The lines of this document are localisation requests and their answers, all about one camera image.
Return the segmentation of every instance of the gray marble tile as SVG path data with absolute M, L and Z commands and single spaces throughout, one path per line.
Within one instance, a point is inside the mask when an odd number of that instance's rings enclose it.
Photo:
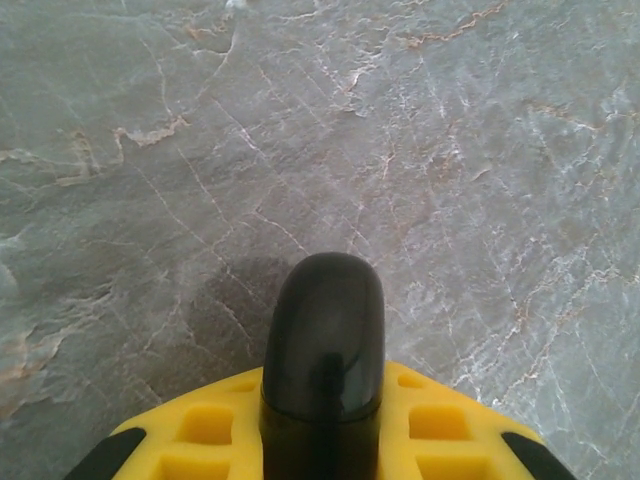
M 640 470 L 634 0 L 0 4 L 0 478 L 258 366 L 305 255 L 387 348 Z

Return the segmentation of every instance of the black rounded knob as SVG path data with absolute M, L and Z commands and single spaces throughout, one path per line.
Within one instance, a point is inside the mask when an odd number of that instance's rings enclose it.
M 383 370 L 373 268 L 343 253 L 304 259 L 280 291 L 267 343 L 265 480 L 373 478 Z

